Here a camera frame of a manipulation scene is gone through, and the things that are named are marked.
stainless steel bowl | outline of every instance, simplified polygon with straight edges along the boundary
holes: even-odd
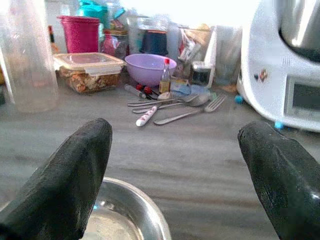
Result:
[[[171,240],[157,205],[135,186],[105,177],[83,240]]]
[[[320,0],[286,0],[281,34],[296,53],[320,61]]]

small bottle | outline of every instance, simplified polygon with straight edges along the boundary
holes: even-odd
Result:
[[[159,84],[159,92],[161,94],[170,91],[171,74],[169,71],[169,65],[170,65],[170,59],[165,58],[164,59],[163,74],[162,74],[162,78],[161,78],[161,81]]]

kitchen counter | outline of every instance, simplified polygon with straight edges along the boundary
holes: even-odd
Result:
[[[1,204],[14,198],[66,137],[85,122],[104,118],[113,128],[105,175],[148,194],[162,210],[172,239],[278,239],[238,146],[238,130],[263,119],[250,106],[236,104],[230,95],[217,112],[138,128],[139,115],[127,107],[138,98],[123,88],[79,95],[59,84],[60,102],[52,111],[23,114],[11,104],[0,107]],[[153,119],[187,111],[181,106],[159,110]],[[319,134],[284,133],[319,159]]]

pink cup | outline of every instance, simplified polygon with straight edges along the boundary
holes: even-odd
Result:
[[[68,53],[98,52],[100,20],[85,16],[59,16]]]

appliance display screen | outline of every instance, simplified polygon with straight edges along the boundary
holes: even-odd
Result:
[[[320,87],[295,83],[293,107],[320,111]]]

